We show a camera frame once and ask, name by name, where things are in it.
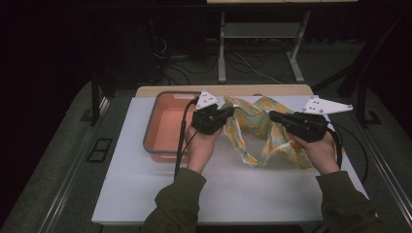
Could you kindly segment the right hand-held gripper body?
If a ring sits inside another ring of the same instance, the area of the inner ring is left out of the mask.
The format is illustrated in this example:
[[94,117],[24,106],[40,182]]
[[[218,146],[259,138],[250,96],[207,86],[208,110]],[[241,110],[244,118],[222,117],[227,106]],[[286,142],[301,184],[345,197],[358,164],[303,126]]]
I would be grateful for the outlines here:
[[322,140],[325,136],[328,129],[327,115],[350,112],[353,109],[351,104],[313,96],[300,112],[282,115],[281,124],[288,133],[307,143],[313,143]]

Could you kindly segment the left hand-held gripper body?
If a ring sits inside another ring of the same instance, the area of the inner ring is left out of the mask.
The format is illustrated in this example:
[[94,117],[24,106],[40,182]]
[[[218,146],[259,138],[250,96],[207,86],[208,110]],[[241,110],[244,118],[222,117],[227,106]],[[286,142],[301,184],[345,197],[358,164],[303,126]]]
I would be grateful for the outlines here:
[[195,104],[191,126],[202,134],[212,135],[225,125],[223,112],[218,109],[220,100],[202,90]]

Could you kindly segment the orange print cloth bag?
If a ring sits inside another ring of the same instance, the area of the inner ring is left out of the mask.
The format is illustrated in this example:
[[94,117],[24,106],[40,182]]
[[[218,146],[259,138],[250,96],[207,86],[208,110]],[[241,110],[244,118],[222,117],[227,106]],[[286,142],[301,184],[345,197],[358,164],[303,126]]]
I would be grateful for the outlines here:
[[[246,165],[255,168],[270,167],[287,159],[290,164],[302,170],[314,166],[308,157],[308,150],[292,139],[284,126],[269,118],[271,110],[281,114],[292,114],[292,110],[266,96],[255,103],[230,96],[225,96],[223,100],[224,109],[234,109],[233,116],[226,120],[223,132]],[[253,154],[253,145],[245,143],[242,132],[263,141],[259,153]]]

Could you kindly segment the orange basket with grey rim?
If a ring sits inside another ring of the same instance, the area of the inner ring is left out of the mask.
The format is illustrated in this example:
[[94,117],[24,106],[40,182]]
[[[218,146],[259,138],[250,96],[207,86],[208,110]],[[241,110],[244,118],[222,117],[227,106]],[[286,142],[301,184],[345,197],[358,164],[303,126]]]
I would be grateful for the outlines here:
[[163,91],[154,100],[143,147],[155,162],[174,163],[187,104],[198,91]]

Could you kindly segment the person's right hand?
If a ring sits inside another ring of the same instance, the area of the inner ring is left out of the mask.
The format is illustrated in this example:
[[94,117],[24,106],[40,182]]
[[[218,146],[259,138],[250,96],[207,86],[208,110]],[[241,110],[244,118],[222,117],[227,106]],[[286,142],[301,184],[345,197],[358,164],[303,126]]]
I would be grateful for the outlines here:
[[289,136],[303,147],[312,166],[321,175],[338,172],[340,170],[335,159],[334,141],[328,132],[322,140],[313,143],[308,143],[293,134],[289,134]]

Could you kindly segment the person's left hand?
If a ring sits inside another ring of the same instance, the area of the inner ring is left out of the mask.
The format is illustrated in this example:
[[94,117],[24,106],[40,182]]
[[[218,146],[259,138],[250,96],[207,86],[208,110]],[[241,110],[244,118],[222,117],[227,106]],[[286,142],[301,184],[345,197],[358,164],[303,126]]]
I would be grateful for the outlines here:
[[215,143],[222,131],[220,128],[212,135],[205,135],[198,133],[191,126],[188,127],[185,135],[188,152],[188,169],[198,174],[203,172],[213,155]]

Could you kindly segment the dark metal stand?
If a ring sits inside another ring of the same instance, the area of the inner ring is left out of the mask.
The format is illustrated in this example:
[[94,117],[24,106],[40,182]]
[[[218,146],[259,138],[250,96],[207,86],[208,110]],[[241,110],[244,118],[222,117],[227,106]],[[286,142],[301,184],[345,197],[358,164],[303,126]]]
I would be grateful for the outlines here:
[[365,76],[360,76],[358,85],[357,120],[363,128],[366,128],[368,125],[382,123],[374,111],[368,111],[366,109],[366,89],[367,78]]
[[100,117],[100,104],[104,97],[114,97],[117,83],[107,69],[94,70],[91,76],[91,109],[85,111],[81,121],[89,121],[94,126]]

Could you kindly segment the white table board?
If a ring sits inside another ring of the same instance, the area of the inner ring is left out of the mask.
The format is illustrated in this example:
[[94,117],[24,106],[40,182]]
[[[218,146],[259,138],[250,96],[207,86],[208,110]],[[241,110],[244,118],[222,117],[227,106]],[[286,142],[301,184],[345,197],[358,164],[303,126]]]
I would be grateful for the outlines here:
[[[173,182],[174,165],[152,160],[143,147],[155,100],[131,100],[91,220],[104,225],[140,224],[155,197]],[[253,168],[222,135],[203,175],[201,224],[281,224],[323,219],[318,172],[287,163]]]

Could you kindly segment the black floor socket plate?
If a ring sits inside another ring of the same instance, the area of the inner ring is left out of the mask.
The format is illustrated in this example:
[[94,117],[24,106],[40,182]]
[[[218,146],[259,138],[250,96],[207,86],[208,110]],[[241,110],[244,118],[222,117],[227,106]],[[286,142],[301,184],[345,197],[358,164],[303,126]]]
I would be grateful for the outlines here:
[[111,138],[98,138],[86,158],[87,162],[102,163],[105,161],[113,140]]

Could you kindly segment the white desk with metal frame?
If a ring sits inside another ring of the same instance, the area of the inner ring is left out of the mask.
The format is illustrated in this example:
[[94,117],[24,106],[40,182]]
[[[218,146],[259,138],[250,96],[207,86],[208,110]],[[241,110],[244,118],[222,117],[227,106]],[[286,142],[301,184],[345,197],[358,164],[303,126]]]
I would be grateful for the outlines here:
[[281,13],[299,11],[299,19],[269,22],[227,22],[228,10],[221,10],[218,71],[219,83],[226,83],[225,40],[226,39],[292,39],[293,47],[286,51],[288,62],[297,82],[304,78],[296,60],[307,25],[316,7],[333,4],[352,4],[358,0],[207,0],[210,6],[245,7],[249,11],[272,11]]

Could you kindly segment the aluminium floor rail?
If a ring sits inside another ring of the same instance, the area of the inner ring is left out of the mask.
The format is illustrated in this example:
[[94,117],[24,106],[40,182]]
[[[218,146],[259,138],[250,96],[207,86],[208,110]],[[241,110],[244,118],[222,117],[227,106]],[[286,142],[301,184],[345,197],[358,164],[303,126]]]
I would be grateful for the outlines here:
[[97,128],[100,126],[102,117],[106,115],[106,112],[110,106],[110,100],[103,97],[98,101],[97,120],[94,122],[93,126],[90,126],[81,140],[80,148],[68,170],[67,175],[64,177],[62,185],[58,189],[58,192],[53,197],[51,202],[51,207],[49,208],[38,233],[52,233],[59,217],[66,205],[66,202],[70,196],[70,193],[76,183],[76,179],[80,175],[80,172],[86,163],[86,157],[91,151],[91,147],[94,145],[94,140],[96,138]]
[[363,130],[372,159],[412,228],[412,140],[401,129],[369,125]]

